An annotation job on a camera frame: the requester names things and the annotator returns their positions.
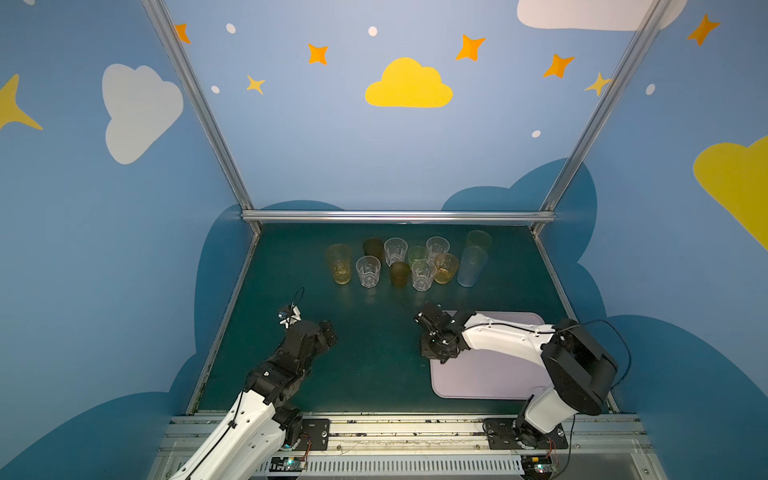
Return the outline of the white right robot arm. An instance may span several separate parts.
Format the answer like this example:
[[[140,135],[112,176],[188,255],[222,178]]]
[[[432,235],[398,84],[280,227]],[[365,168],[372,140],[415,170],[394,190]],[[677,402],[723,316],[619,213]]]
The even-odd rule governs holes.
[[[599,415],[618,372],[616,360],[572,319],[527,325],[475,311],[450,314],[428,302],[414,321],[425,330],[420,349],[429,360],[445,364],[463,351],[492,351],[546,370],[551,385],[527,400],[512,427],[530,448],[569,417]]]

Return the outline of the brown amber short cup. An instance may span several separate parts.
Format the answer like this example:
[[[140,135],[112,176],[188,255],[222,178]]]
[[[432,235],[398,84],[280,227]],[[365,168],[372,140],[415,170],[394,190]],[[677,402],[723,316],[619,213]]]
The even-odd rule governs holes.
[[[396,261],[389,266],[390,283],[395,288],[403,288],[409,281],[411,270],[406,262]]]

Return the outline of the yellow short cup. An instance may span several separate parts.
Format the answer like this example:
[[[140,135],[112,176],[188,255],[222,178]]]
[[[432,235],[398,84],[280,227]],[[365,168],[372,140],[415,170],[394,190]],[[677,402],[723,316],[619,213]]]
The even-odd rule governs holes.
[[[444,252],[435,257],[434,265],[436,267],[434,281],[440,285],[446,285],[457,273],[460,261],[455,255]]]

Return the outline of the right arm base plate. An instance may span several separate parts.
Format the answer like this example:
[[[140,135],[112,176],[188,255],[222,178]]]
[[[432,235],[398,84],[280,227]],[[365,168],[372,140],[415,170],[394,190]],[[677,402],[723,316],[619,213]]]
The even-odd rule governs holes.
[[[549,450],[568,449],[567,435],[561,425],[544,434],[516,418],[487,418],[482,422],[491,450]]]

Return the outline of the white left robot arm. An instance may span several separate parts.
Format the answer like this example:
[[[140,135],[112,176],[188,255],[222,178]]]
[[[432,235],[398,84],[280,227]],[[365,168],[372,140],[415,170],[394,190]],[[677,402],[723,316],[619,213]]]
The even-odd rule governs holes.
[[[313,360],[337,343],[329,321],[291,325],[275,352],[252,369],[214,432],[172,475],[174,479],[248,479],[299,439],[303,414],[289,404]]]

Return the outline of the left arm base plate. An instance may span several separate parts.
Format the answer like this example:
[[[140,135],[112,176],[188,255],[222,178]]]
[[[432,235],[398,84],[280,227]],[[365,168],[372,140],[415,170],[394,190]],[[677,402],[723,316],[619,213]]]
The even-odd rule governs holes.
[[[289,451],[326,451],[330,436],[328,418],[304,418],[294,422],[286,430],[284,450]]]

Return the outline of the lilac plastic tray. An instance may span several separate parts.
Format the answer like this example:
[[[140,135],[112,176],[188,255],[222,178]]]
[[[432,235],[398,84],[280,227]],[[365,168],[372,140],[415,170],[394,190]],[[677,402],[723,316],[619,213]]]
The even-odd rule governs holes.
[[[463,332],[470,349],[429,360],[432,389],[447,399],[527,400],[552,386],[541,354],[554,334],[534,313],[474,312]]]

